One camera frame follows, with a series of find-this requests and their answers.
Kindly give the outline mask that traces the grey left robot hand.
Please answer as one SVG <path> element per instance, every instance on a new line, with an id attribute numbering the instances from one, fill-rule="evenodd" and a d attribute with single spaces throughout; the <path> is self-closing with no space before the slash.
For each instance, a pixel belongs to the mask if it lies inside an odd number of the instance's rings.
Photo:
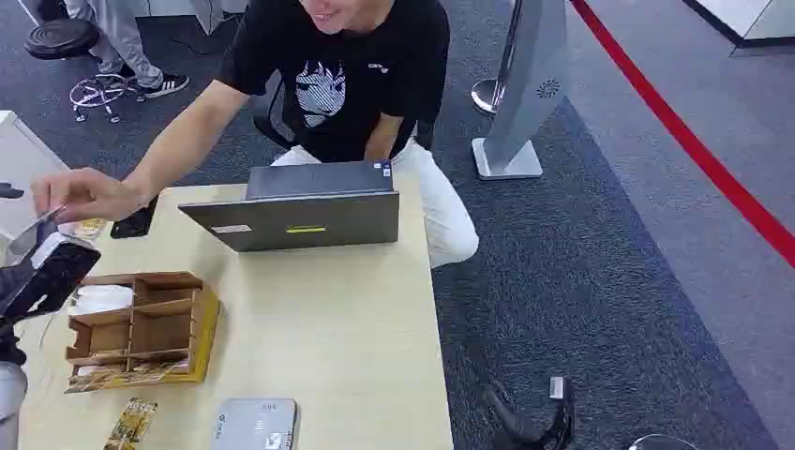
<path id="1" fill-rule="evenodd" d="M 1 268 L 1 326 L 58 311 L 101 257 L 88 241 L 54 232 Z"/>

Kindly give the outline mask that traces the person's right hand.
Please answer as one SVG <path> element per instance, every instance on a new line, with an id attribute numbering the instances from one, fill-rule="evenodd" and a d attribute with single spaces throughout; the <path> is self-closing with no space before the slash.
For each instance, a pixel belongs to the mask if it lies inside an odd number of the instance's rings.
<path id="1" fill-rule="evenodd" d="M 143 209 L 154 198 L 145 188 L 119 181 L 92 168 L 60 172 L 31 185 L 38 216 L 58 223 L 87 219 L 118 221 Z"/>

